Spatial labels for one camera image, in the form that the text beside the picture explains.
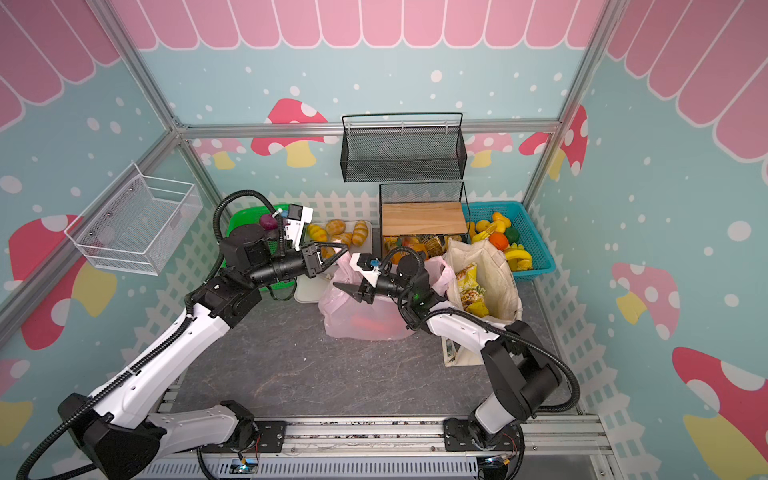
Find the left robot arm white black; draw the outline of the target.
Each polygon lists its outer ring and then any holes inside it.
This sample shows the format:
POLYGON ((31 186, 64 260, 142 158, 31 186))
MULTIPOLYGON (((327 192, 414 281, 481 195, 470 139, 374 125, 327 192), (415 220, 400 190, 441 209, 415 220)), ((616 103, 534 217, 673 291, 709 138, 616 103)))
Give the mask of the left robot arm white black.
POLYGON ((343 242, 300 243, 309 208, 278 210, 260 192, 239 190, 214 209, 219 254, 205 282, 184 297, 184 311, 134 362, 91 394, 69 395, 62 422, 31 451, 16 476, 29 478, 54 443, 69 434, 90 460, 62 473, 72 479, 98 470, 109 479, 132 479, 153 461, 206 445, 251 448, 259 427, 236 401, 179 414, 153 411, 155 402, 208 347, 256 307, 262 289, 300 276, 313 278, 348 253, 343 242))

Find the pink plastic grocery bag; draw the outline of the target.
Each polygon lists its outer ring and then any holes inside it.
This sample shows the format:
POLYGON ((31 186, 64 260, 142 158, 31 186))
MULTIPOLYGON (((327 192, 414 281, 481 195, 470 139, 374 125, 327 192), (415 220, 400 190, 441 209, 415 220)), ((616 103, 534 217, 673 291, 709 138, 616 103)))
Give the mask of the pink plastic grocery bag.
POLYGON ((334 282, 350 283, 354 290, 364 280, 354 271, 353 255, 345 253, 337 262, 331 283, 325 288, 318 308, 324 317, 326 333, 334 338, 350 338, 366 341, 402 340, 414 334, 406 327, 392 299, 377 296, 372 304, 356 302, 349 294, 333 285, 334 282))

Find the canvas tote bag leaf print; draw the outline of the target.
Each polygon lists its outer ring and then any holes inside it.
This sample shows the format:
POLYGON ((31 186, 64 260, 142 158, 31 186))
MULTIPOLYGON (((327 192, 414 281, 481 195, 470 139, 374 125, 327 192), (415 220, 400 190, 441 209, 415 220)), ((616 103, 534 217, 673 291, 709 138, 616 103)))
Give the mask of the canvas tote bag leaf print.
MULTIPOLYGON (((519 296, 515 280, 504 253, 488 240, 474 244, 448 239, 443 259, 450 266, 457 282, 460 272, 475 265, 475 281, 479 285, 482 299, 490 316, 488 321, 509 325, 521 321, 523 303, 519 296)), ((448 297, 453 304, 461 304, 466 295, 461 294, 462 287, 450 287, 448 297)), ((446 367, 479 366, 482 364, 479 353, 473 353, 463 344, 442 338, 443 361, 446 367)))

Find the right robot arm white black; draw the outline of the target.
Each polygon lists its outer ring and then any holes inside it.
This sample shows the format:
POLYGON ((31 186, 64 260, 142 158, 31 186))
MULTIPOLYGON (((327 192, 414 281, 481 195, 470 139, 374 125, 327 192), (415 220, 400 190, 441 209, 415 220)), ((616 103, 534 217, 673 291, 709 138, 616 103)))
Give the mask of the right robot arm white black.
POLYGON ((577 405, 581 388, 576 375, 543 347, 527 323, 502 325, 452 306, 447 294, 431 285, 424 257, 407 247, 397 251, 403 256, 397 264, 369 253, 340 255, 341 265, 361 280, 334 286, 359 303, 387 297, 406 328, 452 340, 480 356, 492 392, 468 418, 444 421, 447 450, 522 452, 522 423, 577 405))

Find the yellow green corn snack bag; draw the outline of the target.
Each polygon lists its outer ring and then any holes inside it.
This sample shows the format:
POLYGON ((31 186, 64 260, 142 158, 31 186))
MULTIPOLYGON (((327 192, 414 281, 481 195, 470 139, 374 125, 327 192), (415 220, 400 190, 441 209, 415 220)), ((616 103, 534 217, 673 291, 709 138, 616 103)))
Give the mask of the yellow green corn snack bag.
POLYGON ((456 274, 462 305, 468 308, 470 305, 485 301, 485 289, 479 284, 478 265, 475 262, 456 274))

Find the yellow Lays chips bag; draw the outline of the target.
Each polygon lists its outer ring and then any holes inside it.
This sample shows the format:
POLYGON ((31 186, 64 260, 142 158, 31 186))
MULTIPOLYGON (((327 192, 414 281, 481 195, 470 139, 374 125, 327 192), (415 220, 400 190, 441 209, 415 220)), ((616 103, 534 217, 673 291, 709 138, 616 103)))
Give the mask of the yellow Lays chips bag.
POLYGON ((486 317, 490 314, 490 311, 484 300, 478 300, 478 301, 469 303, 464 307, 464 310, 479 318, 486 317))

